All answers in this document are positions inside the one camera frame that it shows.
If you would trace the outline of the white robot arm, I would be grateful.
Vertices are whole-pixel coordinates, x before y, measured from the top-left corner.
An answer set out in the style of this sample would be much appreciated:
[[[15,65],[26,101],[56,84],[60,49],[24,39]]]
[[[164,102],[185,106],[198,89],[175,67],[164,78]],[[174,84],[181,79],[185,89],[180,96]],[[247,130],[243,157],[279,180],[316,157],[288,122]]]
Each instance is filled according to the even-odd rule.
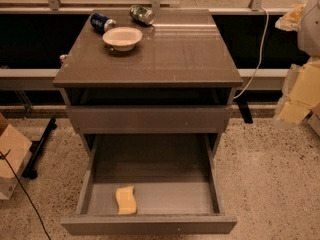
[[[320,0],[309,0],[301,13],[298,47],[309,56],[320,57]]]

